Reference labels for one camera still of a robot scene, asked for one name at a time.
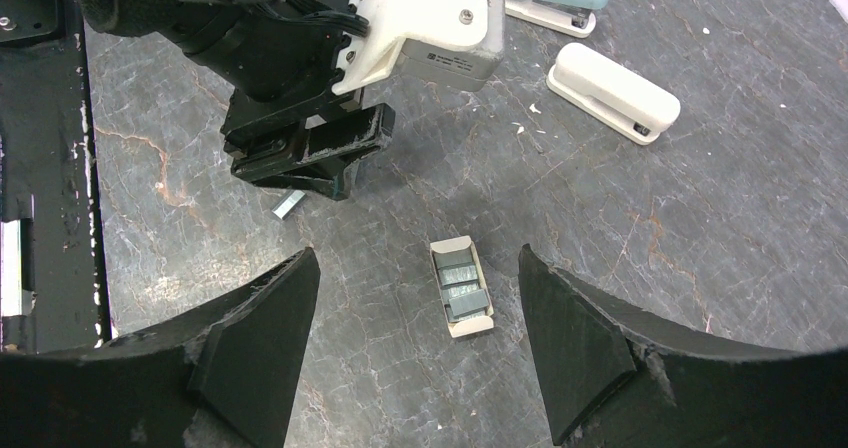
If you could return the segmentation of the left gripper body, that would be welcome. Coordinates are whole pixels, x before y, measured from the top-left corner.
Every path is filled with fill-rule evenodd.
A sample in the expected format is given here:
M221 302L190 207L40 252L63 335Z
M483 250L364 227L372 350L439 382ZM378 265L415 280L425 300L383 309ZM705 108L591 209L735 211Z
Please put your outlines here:
M290 145L303 146L309 118L318 116L326 123L360 110L363 93L362 88L343 95L326 90L300 102L291 97L261 102L236 88L221 128L224 152L233 158L242 158L276 141L283 142L283 150Z

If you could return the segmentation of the white stapler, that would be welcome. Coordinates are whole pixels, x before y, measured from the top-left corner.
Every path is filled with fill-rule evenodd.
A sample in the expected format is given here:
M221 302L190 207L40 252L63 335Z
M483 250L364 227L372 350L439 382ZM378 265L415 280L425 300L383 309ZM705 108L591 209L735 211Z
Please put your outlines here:
M614 60L573 42L557 54L546 84L555 94L640 146L679 117L679 99Z

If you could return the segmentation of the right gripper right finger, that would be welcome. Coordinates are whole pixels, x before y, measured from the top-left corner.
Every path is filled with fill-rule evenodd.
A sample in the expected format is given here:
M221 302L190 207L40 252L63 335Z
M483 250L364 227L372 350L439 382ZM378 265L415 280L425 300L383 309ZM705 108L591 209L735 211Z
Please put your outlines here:
M843 447L847 352L733 341L519 254L521 305L557 447Z

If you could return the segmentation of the staple strip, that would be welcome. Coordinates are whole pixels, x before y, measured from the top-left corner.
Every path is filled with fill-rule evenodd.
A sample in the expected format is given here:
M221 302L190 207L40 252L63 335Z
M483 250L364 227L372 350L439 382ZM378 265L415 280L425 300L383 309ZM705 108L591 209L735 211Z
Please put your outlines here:
M272 208L272 214L280 220L288 218L304 201L307 194L302 190L289 190Z

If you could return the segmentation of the staple box grey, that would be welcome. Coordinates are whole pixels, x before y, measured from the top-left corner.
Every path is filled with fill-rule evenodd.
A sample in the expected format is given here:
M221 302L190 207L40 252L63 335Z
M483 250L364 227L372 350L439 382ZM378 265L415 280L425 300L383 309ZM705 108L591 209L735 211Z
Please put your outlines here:
M494 328L494 307L476 246L469 236L429 245L448 332L454 339Z

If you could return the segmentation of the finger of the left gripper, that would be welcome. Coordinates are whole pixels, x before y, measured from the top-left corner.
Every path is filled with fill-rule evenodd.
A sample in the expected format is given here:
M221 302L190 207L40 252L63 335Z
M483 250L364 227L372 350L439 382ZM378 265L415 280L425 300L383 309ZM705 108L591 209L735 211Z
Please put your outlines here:
M301 190L341 201L350 197L360 162L353 155L302 160L267 155L233 158L230 172L255 187Z
M395 121L395 110L381 103L308 129L304 158L365 157L389 145Z

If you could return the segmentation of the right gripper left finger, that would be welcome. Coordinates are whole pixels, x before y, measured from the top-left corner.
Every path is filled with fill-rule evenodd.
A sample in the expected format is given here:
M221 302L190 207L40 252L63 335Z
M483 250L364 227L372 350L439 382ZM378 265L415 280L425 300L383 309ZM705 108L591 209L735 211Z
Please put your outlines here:
M5 447L280 447L321 270L304 248L104 345L1 358Z

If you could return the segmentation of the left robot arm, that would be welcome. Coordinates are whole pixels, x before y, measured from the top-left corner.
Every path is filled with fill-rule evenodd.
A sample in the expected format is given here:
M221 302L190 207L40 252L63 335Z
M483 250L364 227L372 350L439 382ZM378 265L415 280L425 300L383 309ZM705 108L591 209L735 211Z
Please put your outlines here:
M162 34L234 88L221 127L232 174L260 188L346 199L357 164L391 139L394 110L336 94L367 20L352 0L81 0L89 25Z

